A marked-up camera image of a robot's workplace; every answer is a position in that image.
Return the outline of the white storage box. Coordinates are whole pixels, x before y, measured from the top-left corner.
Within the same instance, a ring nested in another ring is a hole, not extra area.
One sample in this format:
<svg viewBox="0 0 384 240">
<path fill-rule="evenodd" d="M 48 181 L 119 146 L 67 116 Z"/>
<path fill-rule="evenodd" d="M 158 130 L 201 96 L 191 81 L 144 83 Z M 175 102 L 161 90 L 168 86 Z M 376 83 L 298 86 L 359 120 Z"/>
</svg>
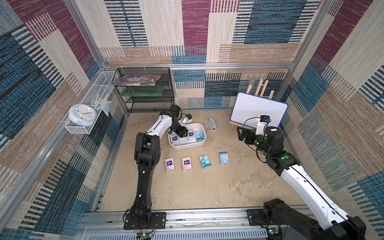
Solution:
<svg viewBox="0 0 384 240">
<path fill-rule="evenodd" d="M 192 123 L 185 125 L 187 136 L 179 137 L 176 133 L 168 134 L 168 141 L 174 150 L 185 150 L 202 146 L 206 139 L 206 131 L 202 124 Z"/>
</svg>

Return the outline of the pink Tempo tissue pack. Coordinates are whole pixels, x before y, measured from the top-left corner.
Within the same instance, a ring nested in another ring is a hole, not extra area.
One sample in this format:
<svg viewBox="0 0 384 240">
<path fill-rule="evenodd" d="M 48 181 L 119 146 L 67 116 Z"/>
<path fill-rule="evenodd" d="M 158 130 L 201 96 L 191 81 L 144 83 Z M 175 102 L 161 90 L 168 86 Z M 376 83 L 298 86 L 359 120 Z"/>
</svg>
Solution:
<svg viewBox="0 0 384 240">
<path fill-rule="evenodd" d="M 188 171 L 192 169 L 192 162 L 190 157 L 182 158 L 183 170 Z"/>
<path fill-rule="evenodd" d="M 165 165 L 166 165 L 166 171 L 174 171 L 175 170 L 175 164 L 173 158 L 167 158 L 165 159 Z"/>
</svg>

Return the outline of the light blue unicorn tissue pack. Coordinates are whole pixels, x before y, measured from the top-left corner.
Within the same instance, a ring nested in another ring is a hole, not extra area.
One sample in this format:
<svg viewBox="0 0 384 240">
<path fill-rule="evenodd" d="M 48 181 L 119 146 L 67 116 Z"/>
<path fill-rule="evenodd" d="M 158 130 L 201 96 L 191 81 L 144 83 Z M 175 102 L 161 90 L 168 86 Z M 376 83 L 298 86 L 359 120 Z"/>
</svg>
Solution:
<svg viewBox="0 0 384 240">
<path fill-rule="evenodd" d="M 219 158 L 222 165 L 228 165 L 230 163 L 228 152 L 220 152 Z"/>
</svg>

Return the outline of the teal cartoon tissue pack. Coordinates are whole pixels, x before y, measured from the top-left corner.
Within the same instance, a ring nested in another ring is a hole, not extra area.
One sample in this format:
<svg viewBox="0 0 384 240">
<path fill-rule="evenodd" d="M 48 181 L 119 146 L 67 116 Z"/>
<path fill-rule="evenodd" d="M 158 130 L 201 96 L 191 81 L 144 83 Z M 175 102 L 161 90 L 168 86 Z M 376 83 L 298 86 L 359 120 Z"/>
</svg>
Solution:
<svg viewBox="0 0 384 240">
<path fill-rule="evenodd" d="M 203 169 L 212 166 L 211 161 L 207 155 L 199 156 L 199 160 Z"/>
</svg>

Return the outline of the blue white tissue pack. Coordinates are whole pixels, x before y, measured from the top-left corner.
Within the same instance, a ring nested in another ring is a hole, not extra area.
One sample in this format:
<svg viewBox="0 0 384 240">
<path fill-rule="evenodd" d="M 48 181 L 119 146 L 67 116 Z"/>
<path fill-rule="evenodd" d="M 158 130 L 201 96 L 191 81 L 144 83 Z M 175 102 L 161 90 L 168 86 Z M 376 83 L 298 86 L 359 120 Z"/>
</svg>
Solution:
<svg viewBox="0 0 384 240">
<path fill-rule="evenodd" d="M 180 145 L 180 138 L 178 135 L 173 134 L 170 135 L 171 145 L 172 146 L 179 146 Z"/>
</svg>

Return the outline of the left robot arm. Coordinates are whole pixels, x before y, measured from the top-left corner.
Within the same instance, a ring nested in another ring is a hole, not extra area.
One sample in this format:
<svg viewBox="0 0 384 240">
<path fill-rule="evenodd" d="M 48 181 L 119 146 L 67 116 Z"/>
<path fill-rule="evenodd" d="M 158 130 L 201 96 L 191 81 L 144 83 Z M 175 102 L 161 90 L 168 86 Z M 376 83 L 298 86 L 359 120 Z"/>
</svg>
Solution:
<svg viewBox="0 0 384 240">
<path fill-rule="evenodd" d="M 132 207 L 123 215 L 124 230 L 151 229 L 157 217 L 152 217 L 152 180 L 156 165 L 161 158 L 161 137 L 170 130 L 183 138 L 188 129 L 179 121 L 181 108 L 171 105 L 162 111 L 158 120 L 145 132 L 138 133 L 134 159 L 138 165 L 138 187 Z"/>
</svg>

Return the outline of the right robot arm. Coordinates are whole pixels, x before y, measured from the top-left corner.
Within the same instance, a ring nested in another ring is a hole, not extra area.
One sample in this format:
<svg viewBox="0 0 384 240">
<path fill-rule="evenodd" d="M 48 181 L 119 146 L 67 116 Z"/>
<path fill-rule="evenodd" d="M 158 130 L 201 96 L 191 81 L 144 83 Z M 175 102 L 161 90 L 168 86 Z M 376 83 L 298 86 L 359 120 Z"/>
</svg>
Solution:
<svg viewBox="0 0 384 240">
<path fill-rule="evenodd" d="M 351 217 L 332 201 L 308 176 L 301 163 L 284 149 L 281 129 L 267 127 L 263 134 L 255 130 L 237 127 L 238 138 L 257 156 L 263 155 L 267 164 L 286 181 L 312 211 L 310 218 L 289 207 L 281 199 L 264 203 L 261 210 L 247 211 L 249 224 L 267 230 L 272 225 L 286 225 L 309 240 L 363 240 L 366 224 L 360 217 Z"/>
</svg>

